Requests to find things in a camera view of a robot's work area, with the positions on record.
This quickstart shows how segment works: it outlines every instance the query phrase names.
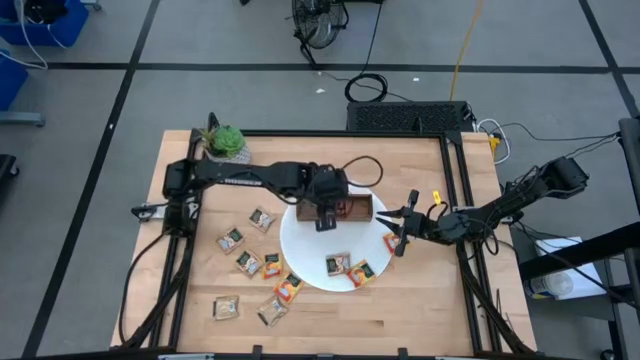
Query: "white round plate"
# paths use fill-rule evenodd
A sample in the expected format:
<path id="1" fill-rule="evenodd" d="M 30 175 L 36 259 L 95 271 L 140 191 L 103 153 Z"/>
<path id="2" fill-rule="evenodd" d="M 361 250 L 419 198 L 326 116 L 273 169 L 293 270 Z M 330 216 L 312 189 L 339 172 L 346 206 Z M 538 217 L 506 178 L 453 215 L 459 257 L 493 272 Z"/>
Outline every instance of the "white round plate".
<path id="1" fill-rule="evenodd" d="M 280 226 L 280 246 L 291 270 L 309 285 L 327 291 L 352 291 L 355 287 L 346 275 L 329 276 L 328 255 L 348 252 L 351 265 L 366 259 L 380 276 L 391 260 L 391 253 L 382 236 L 389 232 L 375 219 L 378 211 L 386 211 L 384 204 L 369 189 L 349 186 L 351 194 L 372 194 L 371 222 L 338 222 L 334 230 L 317 232 L 313 221 L 298 221 L 296 207 L 288 206 Z"/>

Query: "wooden tabletop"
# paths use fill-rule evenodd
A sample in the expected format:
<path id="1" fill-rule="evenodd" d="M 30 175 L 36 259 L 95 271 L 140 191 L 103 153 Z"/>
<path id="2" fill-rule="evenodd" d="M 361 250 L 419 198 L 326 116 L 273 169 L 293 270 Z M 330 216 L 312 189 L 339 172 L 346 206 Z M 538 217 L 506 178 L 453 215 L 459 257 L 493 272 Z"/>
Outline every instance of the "wooden tabletop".
<path id="1" fill-rule="evenodd" d="M 185 157 L 189 131 L 167 131 L 151 183 L 149 202 L 162 202 L 167 164 Z M 495 167 L 486 135 L 463 134 L 466 161 L 476 205 L 500 195 Z M 388 209 L 404 205 L 411 189 L 421 193 L 417 211 L 433 203 L 432 191 L 447 198 L 440 147 L 433 139 L 248 137 L 252 163 L 314 161 L 342 166 L 360 155 L 371 155 L 384 166 L 384 179 L 372 190 Z M 455 152 L 450 148 L 457 175 Z M 371 163 L 355 163 L 348 176 L 368 183 L 377 177 Z M 463 195 L 456 181 L 458 199 Z M 248 217 L 256 206 L 279 219 L 266 234 L 251 226 Z M 308 284 L 289 306 L 289 313 L 273 328 L 256 315 L 257 307 L 273 293 L 278 279 L 247 278 L 234 265 L 242 249 L 264 255 L 279 252 L 280 217 L 286 205 L 264 189 L 214 186 L 205 192 L 195 253 L 178 345 L 184 352 L 250 353 L 262 345 L 265 353 L 335 353 L 360 355 L 397 354 L 399 347 L 410 355 L 472 355 L 462 281 L 454 247 L 415 240 L 405 256 L 392 258 L 387 269 L 364 288 L 332 293 Z M 215 239 L 237 226 L 247 240 L 230 255 L 224 255 Z M 161 221 L 140 226 L 135 254 L 156 238 Z M 506 227 L 499 227 L 500 240 L 511 242 Z M 155 304 L 167 251 L 161 242 L 138 263 L 129 288 L 125 334 L 130 336 Z M 513 251 L 505 246 L 497 256 L 485 254 L 491 288 L 500 289 L 502 312 L 528 346 L 535 341 Z M 218 296 L 239 295 L 240 317 L 214 321 L 212 303 Z M 167 342 L 173 306 L 166 311 L 161 343 Z M 485 349 L 490 349 L 486 322 L 479 311 Z M 117 331 L 113 344 L 119 344 Z"/>

